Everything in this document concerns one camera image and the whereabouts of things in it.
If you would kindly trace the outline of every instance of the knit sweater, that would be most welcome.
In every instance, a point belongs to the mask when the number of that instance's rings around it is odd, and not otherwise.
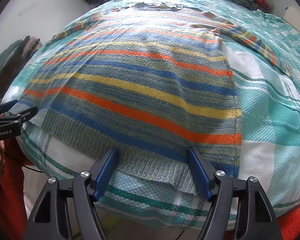
[[[49,43],[74,31],[13,113],[36,105],[31,122],[66,144],[95,159],[118,147],[120,171],[184,192],[195,192],[189,146],[238,175],[241,110],[217,34],[248,40],[247,31],[211,13],[142,5],[95,14]]]

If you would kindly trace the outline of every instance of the blue stripe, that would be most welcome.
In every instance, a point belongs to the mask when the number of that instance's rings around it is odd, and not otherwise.
[[[237,178],[239,176],[239,166],[217,162],[211,162],[211,164],[216,170],[222,170],[231,177]]]
[[[237,95],[236,90],[232,90],[227,87],[210,85],[210,84],[206,84],[206,83],[197,83],[197,82],[187,81],[187,80],[184,80],[184,79],[178,77],[174,72],[156,70],[156,69],[153,69],[150,67],[143,67],[143,66],[139,66],[139,65],[135,65],[135,64],[121,63],[121,62],[114,62],[114,61],[110,61],[110,62],[100,61],[100,60],[95,60],[94,58],[89,59],[88,61],[67,62],[67,63],[63,64],[62,66],[58,66],[58,67],[54,67],[54,68],[50,68],[50,69],[43,69],[42,71],[39,71],[39,73],[50,72],[50,71],[57,72],[58,74],[64,73],[64,72],[68,73],[68,71],[71,71],[72,69],[65,69],[65,67],[78,66],[78,65],[84,65],[84,64],[91,64],[91,65],[95,65],[95,66],[98,66],[98,65],[99,66],[100,65],[113,66],[113,67],[120,67],[120,68],[124,68],[124,69],[128,69],[128,70],[137,70],[139,72],[149,73],[149,74],[156,75],[156,76],[163,77],[163,78],[174,79],[178,82],[178,84],[180,84],[186,88],[193,89],[193,90],[207,91],[207,92],[217,93],[217,94],[224,95],[224,96],[228,96],[228,95],[236,96]],[[79,68],[79,70],[77,72],[82,73],[82,74],[93,74],[93,75],[96,74],[95,68],[87,69],[87,70],[88,71],[82,71],[82,69]],[[135,79],[129,80],[129,79],[125,79],[124,76],[118,77],[115,73],[112,73],[112,72],[109,72],[107,75],[105,75],[103,73],[102,76],[110,77],[110,78],[118,78],[121,80],[136,83]]]
[[[28,101],[25,101],[25,100],[18,100],[17,105],[18,105],[18,104],[25,105],[25,106],[28,106],[28,107],[36,106],[35,104],[32,104],[32,103],[30,103],[30,102],[28,102]]]
[[[61,114],[65,114],[65,115],[69,116],[70,118],[78,120],[78,121],[84,123],[85,125],[92,127],[93,129],[98,130],[101,133],[106,134],[107,136],[110,136],[117,142],[136,146],[140,149],[154,152],[161,156],[164,156],[164,157],[167,157],[167,158],[179,161],[179,162],[183,162],[183,163],[186,162],[185,155],[182,156],[180,153],[175,152],[172,149],[169,149],[164,146],[155,145],[153,143],[139,140],[139,139],[127,136],[122,133],[118,133],[117,131],[110,129],[109,127],[107,127],[99,122],[96,122],[95,120],[90,119],[90,118],[84,116],[83,114],[79,114],[75,111],[65,108],[64,106],[60,105],[56,101],[53,101],[50,107],[52,109],[58,111]]]

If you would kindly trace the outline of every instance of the teal plaid bedsheet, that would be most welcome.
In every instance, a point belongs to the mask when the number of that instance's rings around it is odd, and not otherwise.
[[[242,108],[239,178],[258,177],[277,215],[300,204],[300,33],[281,18],[260,11],[251,12],[222,0],[113,0],[64,29],[75,26],[96,11],[134,6],[139,2],[154,5],[164,2],[210,11],[246,28],[277,57],[290,63],[292,80],[259,54],[222,36],[223,53],[233,69]],[[40,67],[40,61],[49,58],[61,42],[67,42],[78,32],[68,33],[70,36],[41,48],[14,80],[3,100],[18,98]],[[79,152],[72,152],[69,158],[60,155],[60,149],[67,154],[71,149],[31,124],[24,126],[18,140],[27,157],[48,176],[69,178],[93,163]],[[80,158],[81,162],[75,165],[75,158]],[[114,173],[98,205],[151,226],[197,229],[202,228],[209,210],[209,203],[200,197],[119,171]],[[236,203],[233,203],[228,228],[234,226],[235,214]]]

